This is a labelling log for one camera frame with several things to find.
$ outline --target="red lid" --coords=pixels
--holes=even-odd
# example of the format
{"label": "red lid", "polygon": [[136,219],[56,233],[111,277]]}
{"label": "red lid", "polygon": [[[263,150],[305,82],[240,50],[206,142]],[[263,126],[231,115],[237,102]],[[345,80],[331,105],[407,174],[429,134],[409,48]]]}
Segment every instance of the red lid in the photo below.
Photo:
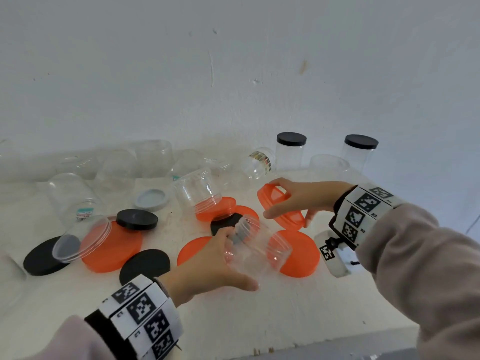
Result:
{"label": "red lid", "polygon": [[281,235],[293,249],[280,272],[293,278],[303,278],[313,274],[320,261],[320,251],[315,242],[299,231],[281,230],[277,234]]}
{"label": "red lid", "polygon": [[207,242],[210,241],[211,238],[212,236],[198,237],[190,241],[187,245],[185,245],[178,253],[177,266],[183,264],[184,262],[189,260],[192,256],[197,254],[201,249],[204,248],[204,246],[207,244]]}
{"label": "red lid", "polygon": [[[139,231],[123,228],[115,221],[111,224],[111,231],[105,241],[81,259],[92,272],[108,273],[121,269],[127,260],[142,248],[143,238]],[[81,246],[83,242],[89,241],[87,237],[86,239],[81,242]]]}
{"label": "red lid", "polygon": [[235,212],[237,200],[232,197],[222,197],[222,200],[206,211],[195,214],[198,221],[211,222],[227,218]]}
{"label": "red lid", "polygon": [[[268,210],[273,205],[284,202],[290,198],[290,194],[283,193],[272,184],[265,184],[257,192],[258,200],[265,210]],[[298,231],[305,225],[305,218],[301,211],[287,212],[274,220],[286,230]]]}
{"label": "red lid", "polygon": [[246,216],[246,215],[253,216],[257,220],[259,220],[257,212],[255,212],[254,210],[252,210],[250,207],[247,207],[247,206],[237,206],[235,208],[234,213],[240,214],[242,216]]}

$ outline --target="white lid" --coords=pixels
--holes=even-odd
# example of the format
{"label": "white lid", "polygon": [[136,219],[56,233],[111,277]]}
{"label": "white lid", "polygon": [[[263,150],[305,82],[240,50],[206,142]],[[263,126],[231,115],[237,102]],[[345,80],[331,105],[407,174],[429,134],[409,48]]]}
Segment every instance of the white lid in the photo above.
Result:
{"label": "white lid", "polygon": [[52,249],[52,256],[62,263],[71,263],[86,257],[105,241],[112,224],[101,215],[90,216],[75,223]]}
{"label": "white lid", "polygon": [[135,208],[149,212],[161,210],[169,203],[169,195],[161,189],[147,189],[141,192],[134,202]]}

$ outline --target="white wall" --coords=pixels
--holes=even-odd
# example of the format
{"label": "white wall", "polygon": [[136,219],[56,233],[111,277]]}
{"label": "white wall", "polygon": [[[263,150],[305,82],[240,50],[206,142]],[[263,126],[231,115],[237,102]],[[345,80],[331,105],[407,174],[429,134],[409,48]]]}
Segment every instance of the white wall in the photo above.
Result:
{"label": "white wall", "polygon": [[[480,0],[1,0],[0,134],[30,155],[166,138],[338,154],[465,230],[480,212]],[[303,61],[306,69],[301,74]]]}

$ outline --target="black lid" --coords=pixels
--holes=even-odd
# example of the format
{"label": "black lid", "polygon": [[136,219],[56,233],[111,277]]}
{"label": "black lid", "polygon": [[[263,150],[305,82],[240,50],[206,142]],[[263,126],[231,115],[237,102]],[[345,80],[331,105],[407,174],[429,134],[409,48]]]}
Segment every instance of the black lid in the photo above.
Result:
{"label": "black lid", "polygon": [[212,230],[212,235],[215,236],[219,229],[234,227],[243,216],[240,213],[234,213],[233,215],[223,218],[221,220],[212,221],[210,223],[210,229]]}
{"label": "black lid", "polygon": [[281,132],[276,136],[276,141],[286,146],[303,146],[307,144],[307,137],[297,132]]}
{"label": "black lid", "polygon": [[120,284],[124,286],[140,274],[153,280],[169,271],[169,256],[162,250],[150,248],[133,255],[127,260],[120,270],[118,279]]}
{"label": "black lid", "polygon": [[60,262],[52,256],[55,243],[61,236],[42,242],[30,251],[23,260],[23,267],[32,276],[46,276],[63,269],[69,263]]}
{"label": "black lid", "polygon": [[151,230],[158,222],[154,213],[144,210],[128,209],[117,213],[117,224],[129,230]]}
{"label": "black lid", "polygon": [[378,140],[370,136],[350,134],[345,136],[345,144],[358,149],[371,150],[377,148]]}

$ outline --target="pink sleeve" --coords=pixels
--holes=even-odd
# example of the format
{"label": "pink sleeve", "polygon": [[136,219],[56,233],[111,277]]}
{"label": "pink sleeve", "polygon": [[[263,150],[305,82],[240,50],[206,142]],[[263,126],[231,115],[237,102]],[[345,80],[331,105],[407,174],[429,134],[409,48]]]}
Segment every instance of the pink sleeve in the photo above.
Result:
{"label": "pink sleeve", "polygon": [[480,245],[403,204],[356,250],[381,295],[420,325],[422,359],[480,359]]}
{"label": "pink sleeve", "polygon": [[63,322],[50,343],[24,360],[115,360],[102,338],[82,318]]}

